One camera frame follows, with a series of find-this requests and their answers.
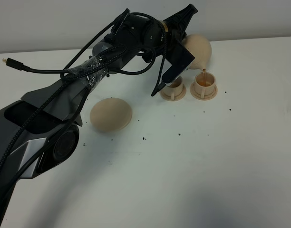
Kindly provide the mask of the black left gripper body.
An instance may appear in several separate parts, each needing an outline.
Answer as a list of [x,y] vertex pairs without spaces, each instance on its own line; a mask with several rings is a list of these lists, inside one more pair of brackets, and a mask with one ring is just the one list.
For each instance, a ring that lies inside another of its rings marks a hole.
[[145,44],[153,46],[157,55],[161,55],[164,48],[166,48],[166,55],[171,55],[186,37],[185,30],[192,16],[197,12],[196,7],[189,4],[183,10],[164,20],[149,20],[145,28]]

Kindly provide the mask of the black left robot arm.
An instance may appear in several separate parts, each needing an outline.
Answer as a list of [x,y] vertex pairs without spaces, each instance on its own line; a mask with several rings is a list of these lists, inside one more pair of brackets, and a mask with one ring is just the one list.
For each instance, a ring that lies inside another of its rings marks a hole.
[[104,77],[121,73],[141,56],[151,68],[156,57],[170,67],[160,70],[152,95],[173,83],[194,56],[183,46],[186,28],[197,9],[189,4],[176,14],[157,20],[125,10],[88,43],[92,55],[84,63],[69,62],[62,70],[33,69],[12,58],[8,67],[35,74],[58,74],[52,85],[26,93],[0,110],[0,226],[15,185],[61,164],[72,155],[82,126],[80,112],[88,95]]

